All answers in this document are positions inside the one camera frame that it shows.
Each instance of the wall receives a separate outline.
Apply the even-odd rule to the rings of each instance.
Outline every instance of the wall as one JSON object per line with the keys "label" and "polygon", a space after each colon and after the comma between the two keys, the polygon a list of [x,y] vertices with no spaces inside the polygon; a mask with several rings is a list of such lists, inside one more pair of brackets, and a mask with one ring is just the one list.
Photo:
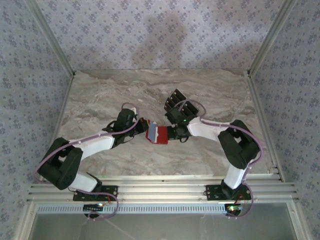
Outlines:
{"label": "wall", "polygon": [[75,70],[249,68],[283,0],[37,0]]}
{"label": "wall", "polygon": [[287,181],[320,239],[320,2],[299,0],[254,76]]}
{"label": "wall", "polygon": [[0,1],[0,239],[13,237],[70,77],[23,0]]}

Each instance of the robotic arm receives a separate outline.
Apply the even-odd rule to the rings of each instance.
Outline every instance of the robotic arm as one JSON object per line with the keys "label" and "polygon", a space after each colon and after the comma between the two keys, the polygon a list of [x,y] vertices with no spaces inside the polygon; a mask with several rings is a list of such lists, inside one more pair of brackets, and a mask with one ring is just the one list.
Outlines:
{"label": "robotic arm", "polygon": [[[171,126],[166,127],[168,140],[180,140],[182,142],[182,139],[194,136],[220,142],[230,162],[227,174],[221,182],[221,190],[227,199],[232,199],[242,185],[242,179],[249,163],[260,151],[257,143],[249,135],[232,128],[232,126],[235,126],[238,129],[250,132],[246,125],[240,120],[228,124],[208,120],[203,122],[197,116],[199,110],[190,101],[186,101],[186,97],[177,89],[167,99],[164,109],[167,111],[165,116],[171,123]],[[128,130],[135,124],[135,121],[138,121],[138,123],[134,128],[122,134],[117,134]],[[137,119],[134,109],[123,108],[117,120],[111,122],[86,142],[81,142],[81,139],[57,138],[44,156],[45,158],[64,145],[75,144],[54,154],[37,172],[59,190],[74,188],[86,192],[101,192],[101,181],[89,173],[80,172],[80,162],[95,153],[124,144],[126,143],[126,137],[133,138],[146,130],[148,130],[148,122],[145,119]]]}

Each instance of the white cable tray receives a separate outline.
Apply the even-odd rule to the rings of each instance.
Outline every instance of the white cable tray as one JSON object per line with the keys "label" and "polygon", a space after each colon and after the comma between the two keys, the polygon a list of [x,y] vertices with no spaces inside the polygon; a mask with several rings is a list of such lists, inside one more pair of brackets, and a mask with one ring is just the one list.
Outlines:
{"label": "white cable tray", "polygon": [[[83,214],[83,204],[39,204],[38,214]],[[103,207],[100,213],[111,214],[116,205]],[[164,203],[164,204],[119,204],[117,214],[225,214],[223,203]]]}

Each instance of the patterned wallpaper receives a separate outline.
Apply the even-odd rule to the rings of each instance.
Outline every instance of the patterned wallpaper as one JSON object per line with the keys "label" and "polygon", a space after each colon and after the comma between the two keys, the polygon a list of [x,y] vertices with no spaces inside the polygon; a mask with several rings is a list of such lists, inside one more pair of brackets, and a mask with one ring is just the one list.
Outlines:
{"label": "patterned wallpaper", "polygon": [[23,0],[0,9],[0,240],[9,240],[70,78]]}
{"label": "patterned wallpaper", "polygon": [[249,68],[283,0],[37,0],[75,70]]}
{"label": "patterned wallpaper", "polygon": [[299,0],[254,76],[288,181],[320,239],[320,2]]}

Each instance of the gray marble floor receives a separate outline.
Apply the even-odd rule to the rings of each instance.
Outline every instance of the gray marble floor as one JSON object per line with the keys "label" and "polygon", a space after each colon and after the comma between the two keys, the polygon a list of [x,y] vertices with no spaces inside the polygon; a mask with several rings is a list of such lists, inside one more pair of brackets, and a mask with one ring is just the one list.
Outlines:
{"label": "gray marble floor", "polygon": [[[140,109],[142,117],[169,125],[164,104],[178,88],[207,109],[206,119],[244,121],[264,144],[262,130],[243,72],[222,69],[91,70],[78,71],[73,80],[58,136],[77,139],[99,132],[115,120],[124,102]],[[270,155],[252,168],[267,173]],[[223,176],[229,162],[222,147],[201,137],[186,143],[151,144],[144,134],[114,149],[82,161],[80,169],[105,175],[205,175]]]}

